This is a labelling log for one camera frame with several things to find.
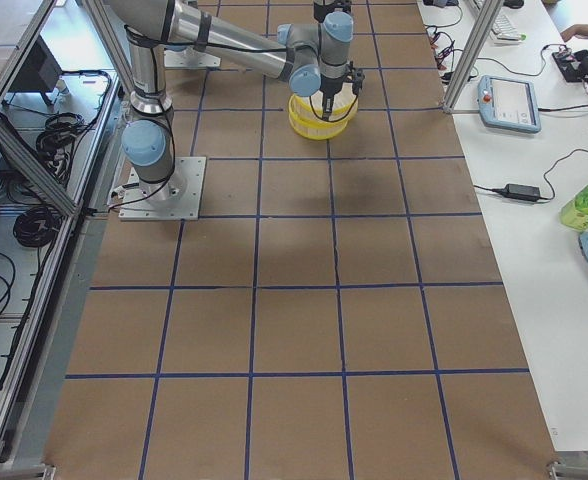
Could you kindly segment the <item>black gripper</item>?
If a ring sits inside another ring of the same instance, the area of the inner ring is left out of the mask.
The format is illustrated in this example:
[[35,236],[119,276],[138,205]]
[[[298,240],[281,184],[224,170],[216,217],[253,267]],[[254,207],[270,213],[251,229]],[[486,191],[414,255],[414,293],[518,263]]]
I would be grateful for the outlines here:
[[322,97],[322,107],[323,107],[323,116],[327,116],[328,118],[332,115],[333,104],[334,104],[334,97],[338,93],[341,92],[343,88],[343,84],[346,81],[347,76],[341,75],[339,77],[333,78],[328,77],[326,75],[321,76],[321,86],[320,91],[323,94]]

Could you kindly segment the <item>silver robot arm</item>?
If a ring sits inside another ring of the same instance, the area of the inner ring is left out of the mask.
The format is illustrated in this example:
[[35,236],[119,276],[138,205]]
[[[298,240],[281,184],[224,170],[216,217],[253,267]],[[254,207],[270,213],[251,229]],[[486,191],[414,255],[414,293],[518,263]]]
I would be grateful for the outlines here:
[[133,86],[130,103],[141,117],[167,119],[168,68],[204,69],[227,60],[288,84],[298,97],[320,97],[315,113],[340,121],[335,98],[351,85],[358,96],[362,72],[350,59],[354,20],[347,2],[314,4],[312,24],[278,26],[275,39],[256,34],[198,8],[193,1],[113,1],[123,23]]
[[319,20],[320,17],[334,12],[337,8],[342,7],[342,2],[338,0],[314,0],[313,12],[314,17]]

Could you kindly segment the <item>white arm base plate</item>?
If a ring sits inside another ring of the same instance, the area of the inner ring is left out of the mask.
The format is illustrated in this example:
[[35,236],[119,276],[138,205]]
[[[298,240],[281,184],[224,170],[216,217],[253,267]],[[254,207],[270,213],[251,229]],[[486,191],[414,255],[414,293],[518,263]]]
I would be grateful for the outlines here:
[[175,172],[169,182],[152,195],[159,185],[139,180],[134,167],[130,168],[129,183],[137,186],[125,191],[124,207],[119,208],[122,221],[195,221],[199,218],[205,177],[205,157],[178,157]]
[[201,70],[219,68],[221,59],[214,55],[195,51],[188,47],[183,50],[164,51],[164,65],[166,69],[173,70]]

